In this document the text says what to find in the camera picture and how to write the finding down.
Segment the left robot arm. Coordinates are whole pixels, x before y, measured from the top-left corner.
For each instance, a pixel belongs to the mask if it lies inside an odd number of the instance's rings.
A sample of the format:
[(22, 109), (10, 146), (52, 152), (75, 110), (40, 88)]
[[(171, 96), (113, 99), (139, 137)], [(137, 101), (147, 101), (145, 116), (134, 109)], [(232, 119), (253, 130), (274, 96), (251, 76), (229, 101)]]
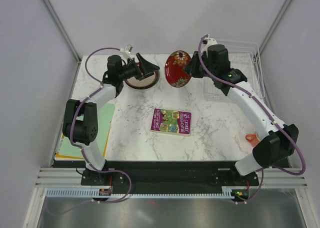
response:
[(92, 179), (99, 185), (109, 181), (110, 173), (104, 169), (106, 160), (96, 142), (99, 130), (98, 111), (119, 96), (124, 81), (130, 78), (141, 81), (160, 69), (139, 53), (135, 57), (128, 55), (126, 64), (122, 61), (119, 55), (109, 56), (99, 87), (83, 100), (70, 99), (65, 105), (62, 133), (72, 146), (80, 150), (86, 168), (93, 171)]

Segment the dark red floral plate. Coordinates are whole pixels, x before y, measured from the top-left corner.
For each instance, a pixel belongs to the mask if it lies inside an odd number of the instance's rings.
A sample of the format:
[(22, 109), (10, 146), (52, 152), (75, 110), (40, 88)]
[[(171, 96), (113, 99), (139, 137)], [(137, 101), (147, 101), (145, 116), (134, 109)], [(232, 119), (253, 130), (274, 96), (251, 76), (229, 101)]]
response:
[(183, 50), (177, 50), (167, 58), (164, 75), (169, 85), (175, 88), (181, 88), (190, 81), (191, 76), (184, 71), (184, 68), (190, 61), (190, 55)]

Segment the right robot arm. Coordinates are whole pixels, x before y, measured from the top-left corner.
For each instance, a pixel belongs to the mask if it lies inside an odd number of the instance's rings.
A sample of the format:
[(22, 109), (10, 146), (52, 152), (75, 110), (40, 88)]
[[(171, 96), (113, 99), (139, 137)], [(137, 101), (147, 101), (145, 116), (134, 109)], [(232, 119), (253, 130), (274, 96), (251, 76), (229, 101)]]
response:
[(229, 52), (224, 45), (207, 44), (192, 56), (181, 50), (175, 51), (167, 58), (164, 70), (167, 82), (176, 88), (185, 86), (191, 78), (211, 78), (214, 86), (255, 126), (258, 143), (229, 172), (233, 184), (242, 184), (249, 173), (268, 167), (277, 168), (278, 162), (299, 150), (296, 125), (287, 125), (257, 97), (247, 77), (239, 69), (231, 67)]

